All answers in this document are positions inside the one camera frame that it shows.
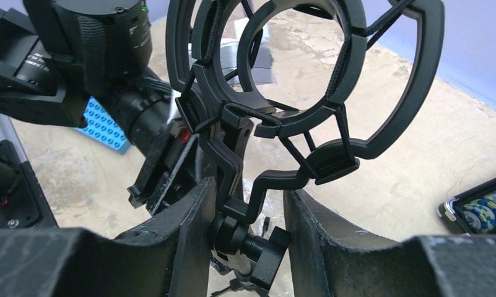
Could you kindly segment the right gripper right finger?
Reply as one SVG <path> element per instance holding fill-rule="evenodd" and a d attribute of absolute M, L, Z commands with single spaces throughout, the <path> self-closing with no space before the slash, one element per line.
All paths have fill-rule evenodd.
<path fill-rule="evenodd" d="M 285 191 L 295 296 L 496 296 L 496 236 L 423 235 L 401 242 Z"/>

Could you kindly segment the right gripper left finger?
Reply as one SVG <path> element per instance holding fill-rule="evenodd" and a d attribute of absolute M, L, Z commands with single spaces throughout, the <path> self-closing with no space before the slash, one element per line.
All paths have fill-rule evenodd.
<path fill-rule="evenodd" d="M 206 296 L 215 180 L 115 239 L 83 228 L 0 229 L 0 296 Z"/>

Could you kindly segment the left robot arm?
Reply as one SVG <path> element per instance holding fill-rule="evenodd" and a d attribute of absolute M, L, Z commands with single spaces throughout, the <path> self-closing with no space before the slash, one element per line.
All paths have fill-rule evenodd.
<path fill-rule="evenodd" d="M 146 157 L 130 203 L 158 213 L 217 171 L 175 106 L 174 84 L 148 66 L 145 1 L 25 1 L 0 8 L 0 114 L 86 128 L 91 99 Z"/>

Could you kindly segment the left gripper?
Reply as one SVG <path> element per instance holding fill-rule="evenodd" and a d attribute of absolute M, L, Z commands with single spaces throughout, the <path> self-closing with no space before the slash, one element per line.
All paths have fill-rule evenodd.
<path fill-rule="evenodd" d="M 129 203 L 155 215 L 181 200 L 203 178 L 215 175 L 215 164 L 180 119 L 161 126 L 147 152 Z"/>

